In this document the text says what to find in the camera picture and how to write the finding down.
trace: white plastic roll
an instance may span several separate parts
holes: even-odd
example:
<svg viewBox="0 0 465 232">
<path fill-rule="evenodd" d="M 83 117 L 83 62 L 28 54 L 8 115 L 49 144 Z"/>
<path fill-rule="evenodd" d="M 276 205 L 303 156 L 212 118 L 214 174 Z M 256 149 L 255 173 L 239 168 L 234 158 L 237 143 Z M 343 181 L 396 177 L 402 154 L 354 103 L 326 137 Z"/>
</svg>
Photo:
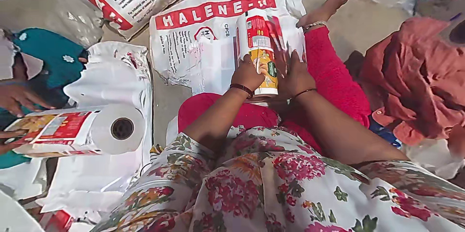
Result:
<svg viewBox="0 0 465 232">
<path fill-rule="evenodd" d="M 6 130 L 28 133 L 7 143 L 22 144 L 15 152 L 30 157 L 122 154 L 140 145 L 142 114 L 126 104 L 47 110 L 16 120 Z"/>
</svg>

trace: bracelet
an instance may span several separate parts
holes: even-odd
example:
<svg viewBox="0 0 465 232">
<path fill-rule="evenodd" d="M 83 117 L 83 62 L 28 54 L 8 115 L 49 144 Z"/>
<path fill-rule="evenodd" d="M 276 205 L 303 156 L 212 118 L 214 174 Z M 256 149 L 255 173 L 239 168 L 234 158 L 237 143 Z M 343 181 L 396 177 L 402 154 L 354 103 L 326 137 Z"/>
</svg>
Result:
<svg viewBox="0 0 465 232">
<path fill-rule="evenodd" d="M 229 86 L 229 89 L 231 88 L 236 88 L 236 89 L 240 89 L 240 90 L 243 90 L 247 93 L 249 93 L 249 96 L 247 98 L 252 98 L 253 97 L 253 91 L 251 91 L 249 88 L 247 88 L 246 86 L 242 86 L 241 84 L 231 84 Z"/>
<path fill-rule="evenodd" d="M 304 26 L 302 29 L 304 30 L 304 33 L 306 33 L 311 27 L 315 27 L 315 26 L 318 26 L 318 25 L 324 25 L 324 26 L 328 27 L 328 25 L 326 25 L 326 22 L 321 20 L 321 21 L 317 21 L 315 23 L 309 24 L 307 26 Z"/>
<path fill-rule="evenodd" d="M 302 91 L 299 94 L 295 95 L 293 98 L 291 98 L 291 100 L 294 100 L 294 98 L 297 98 L 297 96 L 299 96 L 300 94 L 304 94 L 305 92 L 311 92 L 311 91 L 317 91 L 317 89 L 309 89 L 306 91 Z"/>
</svg>

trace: floral print fabric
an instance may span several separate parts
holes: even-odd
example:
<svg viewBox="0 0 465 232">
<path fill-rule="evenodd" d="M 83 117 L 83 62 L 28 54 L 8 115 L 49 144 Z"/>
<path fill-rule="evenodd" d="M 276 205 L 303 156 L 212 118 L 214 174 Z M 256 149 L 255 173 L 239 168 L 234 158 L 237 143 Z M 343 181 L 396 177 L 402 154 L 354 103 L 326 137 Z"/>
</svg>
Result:
<svg viewBox="0 0 465 232">
<path fill-rule="evenodd" d="M 465 191 L 407 161 L 360 169 L 282 127 L 231 128 L 218 160 L 187 135 L 159 152 L 99 231 L 461 231 Z"/>
</svg>

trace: person's hand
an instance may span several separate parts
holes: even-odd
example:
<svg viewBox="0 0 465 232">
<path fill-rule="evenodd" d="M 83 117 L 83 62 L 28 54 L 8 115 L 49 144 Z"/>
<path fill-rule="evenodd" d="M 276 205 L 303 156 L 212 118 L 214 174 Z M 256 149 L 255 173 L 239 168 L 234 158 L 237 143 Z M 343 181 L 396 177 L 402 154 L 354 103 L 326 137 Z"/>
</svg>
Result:
<svg viewBox="0 0 465 232">
<path fill-rule="evenodd" d="M 460 124 L 450 130 L 447 146 L 453 157 L 465 158 L 465 129 Z"/>
<path fill-rule="evenodd" d="M 264 81 L 266 64 L 260 63 L 259 71 L 260 74 L 257 73 L 250 55 L 247 54 L 244 56 L 243 61 L 239 61 L 239 68 L 234 72 L 231 78 L 231 84 L 240 84 L 251 91 L 255 91 Z"/>
<path fill-rule="evenodd" d="M 14 82 L 8 82 L 8 84 L 4 85 L 0 84 L 0 93 L 0 107 L 17 117 L 24 116 L 20 105 L 37 112 L 42 110 L 35 107 L 34 104 L 39 104 L 47 109 L 54 109 L 54 107 L 43 101 L 32 90 L 21 84 Z"/>
<path fill-rule="evenodd" d="M 9 138 L 15 138 L 27 133 L 27 130 L 17 130 L 17 131 L 0 131 L 0 139 L 6 140 Z M 0 144 L 0 155 L 7 153 L 8 151 L 20 147 L 21 144 Z"/>
<path fill-rule="evenodd" d="M 293 51 L 288 62 L 287 75 L 278 78 L 280 94 L 285 92 L 288 98 L 292 98 L 302 91 L 316 88 L 315 80 L 307 71 L 306 60 L 300 62 L 299 54 Z"/>
</svg>

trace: red banner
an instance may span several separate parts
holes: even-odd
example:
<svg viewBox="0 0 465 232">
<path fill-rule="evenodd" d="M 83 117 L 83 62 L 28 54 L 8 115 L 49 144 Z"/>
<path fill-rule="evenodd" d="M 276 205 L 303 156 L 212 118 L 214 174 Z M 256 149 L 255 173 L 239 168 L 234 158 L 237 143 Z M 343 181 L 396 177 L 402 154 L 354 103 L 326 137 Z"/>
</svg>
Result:
<svg viewBox="0 0 465 232">
<path fill-rule="evenodd" d="M 214 17 L 239 16 L 251 9 L 276 8 L 275 0 L 230 0 L 207 2 L 196 7 L 175 10 L 155 17 L 158 30 L 168 30 L 202 23 Z"/>
</svg>

